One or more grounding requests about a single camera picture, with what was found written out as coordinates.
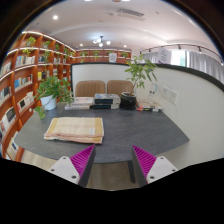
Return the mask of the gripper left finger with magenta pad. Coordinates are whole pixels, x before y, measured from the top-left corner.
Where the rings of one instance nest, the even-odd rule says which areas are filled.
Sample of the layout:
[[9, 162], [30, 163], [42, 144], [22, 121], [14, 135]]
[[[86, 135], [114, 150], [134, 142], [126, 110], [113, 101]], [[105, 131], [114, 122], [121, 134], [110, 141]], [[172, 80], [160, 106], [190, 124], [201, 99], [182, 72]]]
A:
[[95, 146], [91, 145], [71, 157], [62, 156], [48, 171], [67, 181], [85, 187], [95, 159]]

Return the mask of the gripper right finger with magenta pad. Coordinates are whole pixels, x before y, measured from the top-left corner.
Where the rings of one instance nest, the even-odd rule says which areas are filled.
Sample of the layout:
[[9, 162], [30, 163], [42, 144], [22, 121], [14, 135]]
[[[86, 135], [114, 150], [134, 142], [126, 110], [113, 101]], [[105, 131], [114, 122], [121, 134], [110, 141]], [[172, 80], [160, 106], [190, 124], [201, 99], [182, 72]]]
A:
[[135, 145], [132, 146], [132, 161], [140, 187], [177, 171], [166, 157], [156, 157]]

